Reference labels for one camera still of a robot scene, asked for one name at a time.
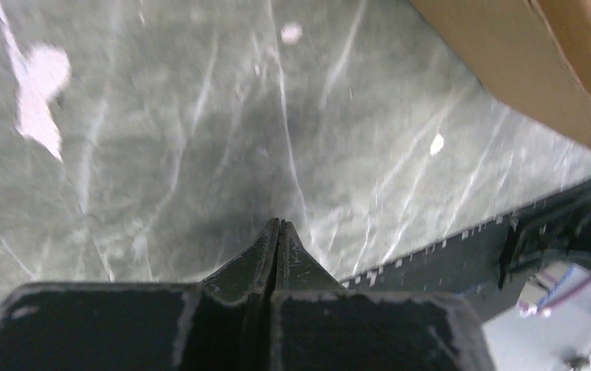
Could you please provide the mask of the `brown cardboard box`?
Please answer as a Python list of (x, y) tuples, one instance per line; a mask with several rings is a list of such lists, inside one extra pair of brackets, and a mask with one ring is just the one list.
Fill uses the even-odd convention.
[(591, 1), (416, 1), (501, 102), (591, 150)]

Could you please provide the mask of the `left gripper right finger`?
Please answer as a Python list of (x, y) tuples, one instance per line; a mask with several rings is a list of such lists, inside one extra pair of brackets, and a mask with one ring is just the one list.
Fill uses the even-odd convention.
[(271, 370), (495, 370), (480, 320), (456, 295), (304, 290), (291, 254), (304, 249), (282, 222), (270, 300)]

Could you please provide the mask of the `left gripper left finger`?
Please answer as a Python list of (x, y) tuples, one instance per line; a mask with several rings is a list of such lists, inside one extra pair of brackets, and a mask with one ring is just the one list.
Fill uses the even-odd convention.
[(260, 370), (281, 223), (198, 283), (35, 282), (0, 304), (0, 370)]

